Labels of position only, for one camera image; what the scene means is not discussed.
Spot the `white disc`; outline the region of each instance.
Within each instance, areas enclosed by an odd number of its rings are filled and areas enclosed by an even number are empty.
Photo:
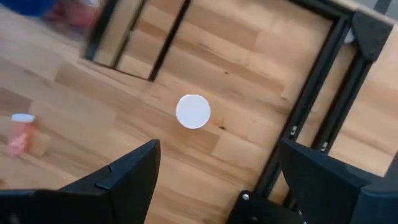
[[[175,115],[182,126],[189,129],[200,128],[210,119],[209,102],[200,95],[185,95],[177,104]]]

